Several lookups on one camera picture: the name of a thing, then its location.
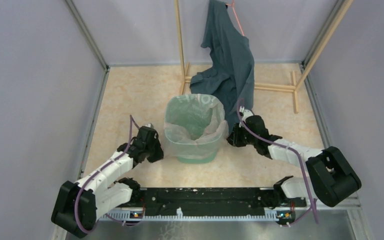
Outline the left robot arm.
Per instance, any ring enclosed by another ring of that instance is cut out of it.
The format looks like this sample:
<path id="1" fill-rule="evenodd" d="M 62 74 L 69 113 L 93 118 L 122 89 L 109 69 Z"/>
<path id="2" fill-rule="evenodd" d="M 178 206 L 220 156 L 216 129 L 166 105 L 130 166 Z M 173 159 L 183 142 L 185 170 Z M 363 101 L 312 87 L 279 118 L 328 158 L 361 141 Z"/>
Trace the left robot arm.
<path id="1" fill-rule="evenodd" d="M 119 179 L 144 160 L 154 163 L 164 152 L 158 132 L 149 123 L 139 127 L 130 142 L 120 145 L 112 156 L 92 173 L 76 182 L 67 180 L 58 192 L 51 222 L 72 235 L 83 238 L 97 226 L 98 220 L 115 207 L 134 207 L 140 202 L 138 183 Z"/>

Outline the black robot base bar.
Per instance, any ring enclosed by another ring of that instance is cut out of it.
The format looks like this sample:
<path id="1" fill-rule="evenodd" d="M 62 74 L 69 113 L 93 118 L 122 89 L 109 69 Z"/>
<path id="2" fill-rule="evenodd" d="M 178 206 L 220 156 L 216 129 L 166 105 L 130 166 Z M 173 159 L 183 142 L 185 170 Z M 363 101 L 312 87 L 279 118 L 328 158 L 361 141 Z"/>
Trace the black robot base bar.
<path id="1" fill-rule="evenodd" d="M 144 210 L 147 217 L 174 216 L 178 209 L 186 217 L 263 216 L 266 209 L 306 206 L 305 199 L 288 199 L 273 188 L 259 187 L 149 187 L 134 190 L 130 201 L 120 205 Z"/>

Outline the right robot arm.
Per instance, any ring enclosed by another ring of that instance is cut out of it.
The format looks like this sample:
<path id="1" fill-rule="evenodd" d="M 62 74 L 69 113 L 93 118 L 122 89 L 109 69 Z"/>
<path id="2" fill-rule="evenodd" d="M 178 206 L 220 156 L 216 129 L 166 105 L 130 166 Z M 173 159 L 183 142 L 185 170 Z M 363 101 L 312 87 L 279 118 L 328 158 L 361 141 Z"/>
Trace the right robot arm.
<path id="1" fill-rule="evenodd" d="M 305 147 L 270 134 L 259 115 L 240 114 L 228 143 L 234 147 L 251 145 L 258 154 L 301 169 L 302 177 L 288 176 L 275 183 L 273 200 L 287 206 L 294 198 L 310 198 L 335 207 L 362 187 L 362 182 L 342 151 Z"/>

